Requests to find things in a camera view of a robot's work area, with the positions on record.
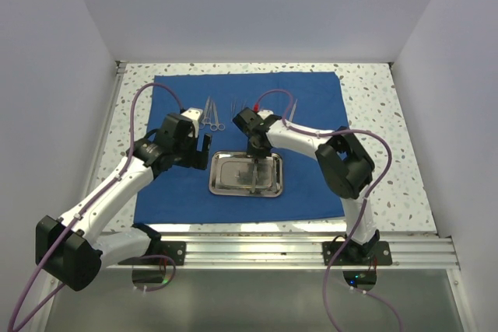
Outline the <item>stainless steel instrument tray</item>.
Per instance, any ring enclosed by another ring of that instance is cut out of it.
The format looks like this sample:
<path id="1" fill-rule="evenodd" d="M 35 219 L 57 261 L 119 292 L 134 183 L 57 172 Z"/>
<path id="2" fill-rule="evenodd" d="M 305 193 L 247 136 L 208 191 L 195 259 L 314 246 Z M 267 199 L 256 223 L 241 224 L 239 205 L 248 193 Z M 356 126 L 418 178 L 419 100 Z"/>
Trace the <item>stainless steel instrument tray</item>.
<path id="1" fill-rule="evenodd" d="M 251 193 L 253 159 L 258 159 L 256 191 Z M 216 152 L 211 160 L 209 191 L 232 197 L 278 197 L 283 192 L 283 160 L 276 153 L 262 159 L 246 152 Z"/>

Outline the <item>steel forceps with ring handles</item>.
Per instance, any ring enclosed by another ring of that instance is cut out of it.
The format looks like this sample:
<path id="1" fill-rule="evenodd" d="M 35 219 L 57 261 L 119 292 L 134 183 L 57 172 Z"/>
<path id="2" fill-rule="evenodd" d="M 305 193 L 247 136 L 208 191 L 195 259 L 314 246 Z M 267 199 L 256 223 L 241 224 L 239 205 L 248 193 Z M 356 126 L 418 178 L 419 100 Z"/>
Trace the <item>steel forceps with ring handles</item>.
<path id="1" fill-rule="evenodd" d="M 209 125 L 211 131 L 224 131 L 225 124 L 219 121 L 219 115 L 216 103 L 214 101 L 211 102 L 211 112 L 212 112 L 212 121 Z"/>

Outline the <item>steel tweezers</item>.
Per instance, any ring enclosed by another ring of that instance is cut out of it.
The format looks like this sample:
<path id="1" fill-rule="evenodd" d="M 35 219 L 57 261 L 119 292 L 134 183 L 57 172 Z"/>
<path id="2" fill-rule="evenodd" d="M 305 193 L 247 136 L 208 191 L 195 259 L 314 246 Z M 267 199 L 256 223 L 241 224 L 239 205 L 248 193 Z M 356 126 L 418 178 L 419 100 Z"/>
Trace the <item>steel tweezers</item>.
<path id="1" fill-rule="evenodd" d="M 295 99 L 294 102 L 293 102 L 293 106 L 291 108 L 290 114 L 287 117 L 287 120 L 290 121 L 290 122 L 293 122 L 293 118 L 294 118 L 294 115 L 295 115 L 297 103 L 298 103 L 298 99 Z"/>

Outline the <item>steel scalpel handle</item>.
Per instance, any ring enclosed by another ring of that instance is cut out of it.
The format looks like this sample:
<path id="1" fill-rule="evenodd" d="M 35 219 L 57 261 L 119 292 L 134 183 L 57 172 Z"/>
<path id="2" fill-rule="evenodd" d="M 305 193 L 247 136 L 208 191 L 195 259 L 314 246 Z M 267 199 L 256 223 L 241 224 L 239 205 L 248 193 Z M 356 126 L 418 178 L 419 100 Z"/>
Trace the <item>steel scalpel handle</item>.
<path id="1" fill-rule="evenodd" d="M 258 159 L 253 159 L 252 164 L 252 176 L 251 176 L 251 193 L 253 194 L 256 191 L 256 183 L 258 179 Z"/>

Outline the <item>blue surgical drape cloth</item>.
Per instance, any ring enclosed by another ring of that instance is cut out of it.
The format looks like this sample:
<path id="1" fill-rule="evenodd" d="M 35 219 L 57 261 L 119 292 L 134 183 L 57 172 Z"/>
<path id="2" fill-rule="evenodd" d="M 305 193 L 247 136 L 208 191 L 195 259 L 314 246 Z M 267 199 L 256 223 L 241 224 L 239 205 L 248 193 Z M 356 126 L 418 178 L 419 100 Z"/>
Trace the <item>blue surgical drape cloth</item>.
<path id="1" fill-rule="evenodd" d="M 289 98 L 297 101 L 296 124 L 335 130 L 348 124 L 341 84 L 333 72 L 156 76 L 148 129 L 158 128 L 178 104 L 204 108 L 212 98 L 224 131 L 212 135 L 211 153 L 243 151 L 247 139 L 232 122 L 232 105 L 260 103 L 281 115 Z M 339 198 L 307 156 L 279 150 L 283 192 L 278 197 L 218 196 L 209 191 L 209 171 L 173 166 L 139 192 L 135 221 L 152 224 L 217 224 L 336 218 Z"/>

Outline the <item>steel surgical scissors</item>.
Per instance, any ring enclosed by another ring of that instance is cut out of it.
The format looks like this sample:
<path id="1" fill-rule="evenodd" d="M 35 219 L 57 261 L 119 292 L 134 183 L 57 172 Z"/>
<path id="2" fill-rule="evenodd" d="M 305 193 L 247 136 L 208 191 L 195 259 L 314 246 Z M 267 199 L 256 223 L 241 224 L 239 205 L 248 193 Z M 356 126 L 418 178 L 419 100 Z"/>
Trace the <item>steel surgical scissors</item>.
<path id="1" fill-rule="evenodd" d="M 212 99 L 209 96 L 205 102 L 205 108 L 203 111 L 202 119 L 200 122 L 200 128 L 210 128 L 212 125 Z"/>

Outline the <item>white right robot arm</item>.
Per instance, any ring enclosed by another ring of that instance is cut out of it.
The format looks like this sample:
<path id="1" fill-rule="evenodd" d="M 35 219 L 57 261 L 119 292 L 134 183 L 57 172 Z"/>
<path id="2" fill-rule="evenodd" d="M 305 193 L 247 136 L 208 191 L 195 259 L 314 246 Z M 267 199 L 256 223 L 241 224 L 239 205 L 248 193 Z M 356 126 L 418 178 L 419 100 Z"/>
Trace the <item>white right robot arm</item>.
<path id="1" fill-rule="evenodd" d="M 380 233 L 366 192 L 375 165 L 353 133 L 345 127 L 336 131 L 309 128 L 270 110 L 256 112 L 248 107 L 235 115 L 233 123 L 246 135 L 253 156 L 267 156 L 276 148 L 316 160 L 328 188 L 342 202 L 349 240 L 343 253 L 356 264 L 364 264 L 374 255 Z"/>

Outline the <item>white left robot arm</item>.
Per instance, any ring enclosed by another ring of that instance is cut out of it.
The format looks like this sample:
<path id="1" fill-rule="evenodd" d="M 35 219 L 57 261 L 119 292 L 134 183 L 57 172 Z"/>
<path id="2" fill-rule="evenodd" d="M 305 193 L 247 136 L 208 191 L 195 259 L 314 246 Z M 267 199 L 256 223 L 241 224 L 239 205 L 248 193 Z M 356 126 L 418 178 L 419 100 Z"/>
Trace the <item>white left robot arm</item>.
<path id="1" fill-rule="evenodd" d="M 126 260 L 157 262 L 161 235 L 143 223 L 103 236 L 110 220 L 139 191 L 173 166 L 204 170 L 211 136 L 199 134 L 203 112 L 168 114 L 158 129 L 132 143 L 111 175 L 59 218 L 43 217 L 35 234 L 35 261 L 74 291 L 86 288 L 100 270 Z"/>

